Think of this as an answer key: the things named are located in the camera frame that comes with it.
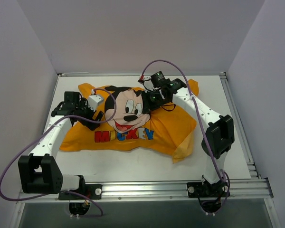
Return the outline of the yellow Mickey Mouse pillowcase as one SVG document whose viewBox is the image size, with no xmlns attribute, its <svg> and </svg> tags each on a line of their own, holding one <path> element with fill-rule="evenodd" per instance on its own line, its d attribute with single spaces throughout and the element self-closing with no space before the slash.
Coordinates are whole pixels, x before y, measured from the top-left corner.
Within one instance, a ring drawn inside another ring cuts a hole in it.
<svg viewBox="0 0 285 228">
<path fill-rule="evenodd" d="M 99 87 L 96 93 L 104 98 L 98 107 L 104 113 L 102 124 L 91 131 L 76 123 L 66 134 L 60 150 L 125 152 L 146 148 L 171 156 L 173 163 L 191 155 L 196 120 L 173 103 L 143 114 L 142 92 L 139 87 Z"/>
</svg>

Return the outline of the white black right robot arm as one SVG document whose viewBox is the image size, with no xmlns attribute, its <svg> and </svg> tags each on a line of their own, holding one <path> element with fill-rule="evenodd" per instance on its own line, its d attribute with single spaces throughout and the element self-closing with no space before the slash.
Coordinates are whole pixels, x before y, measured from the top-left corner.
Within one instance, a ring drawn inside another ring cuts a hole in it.
<svg viewBox="0 0 285 228">
<path fill-rule="evenodd" d="M 198 121 L 203 135 L 201 145 L 208 156 L 201 190 L 207 196 L 214 195 L 219 190 L 217 183 L 227 180 L 225 158 L 235 141 L 232 117 L 212 110 L 193 94 L 188 82 L 180 79 L 148 76 L 141 78 L 139 83 L 144 86 L 142 113 L 147 114 L 173 103 Z"/>
</svg>

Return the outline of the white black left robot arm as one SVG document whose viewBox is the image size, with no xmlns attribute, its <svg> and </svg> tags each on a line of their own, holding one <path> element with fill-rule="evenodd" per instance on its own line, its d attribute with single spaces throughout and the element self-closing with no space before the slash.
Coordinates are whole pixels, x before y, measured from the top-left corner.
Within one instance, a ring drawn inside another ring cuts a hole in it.
<svg viewBox="0 0 285 228">
<path fill-rule="evenodd" d="M 69 191 L 75 199 L 86 195 L 82 175 L 62 174 L 56 156 L 66 133 L 79 121 L 90 130 L 96 129 L 104 113 L 97 107 L 104 101 L 100 95 L 88 98 L 79 92 L 65 92 L 64 100 L 51 112 L 49 123 L 42 137 L 29 153 L 18 160 L 22 189 L 25 193 L 58 194 Z"/>
</svg>

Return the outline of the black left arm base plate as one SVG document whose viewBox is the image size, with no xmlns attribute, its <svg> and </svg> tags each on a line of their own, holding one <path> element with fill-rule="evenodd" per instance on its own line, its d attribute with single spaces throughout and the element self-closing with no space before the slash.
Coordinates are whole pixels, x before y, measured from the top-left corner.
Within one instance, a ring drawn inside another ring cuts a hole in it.
<svg viewBox="0 0 285 228">
<path fill-rule="evenodd" d="M 63 191 L 59 193 L 59 200 L 81 200 L 84 199 L 79 195 L 84 195 L 92 200 L 100 200 L 102 198 L 102 184 L 85 184 L 77 190 Z"/>
</svg>

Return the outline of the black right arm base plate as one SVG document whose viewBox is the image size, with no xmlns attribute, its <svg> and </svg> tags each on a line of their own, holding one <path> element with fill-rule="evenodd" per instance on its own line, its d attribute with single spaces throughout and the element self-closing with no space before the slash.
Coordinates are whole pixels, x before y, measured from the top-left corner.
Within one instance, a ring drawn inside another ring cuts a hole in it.
<svg viewBox="0 0 285 228">
<path fill-rule="evenodd" d="M 229 197 L 228 183 L 218 181 L 210 184 L 205 182 L 187 182 L 187 194 L 189 198 L 221 198 Z"/>
</svg>

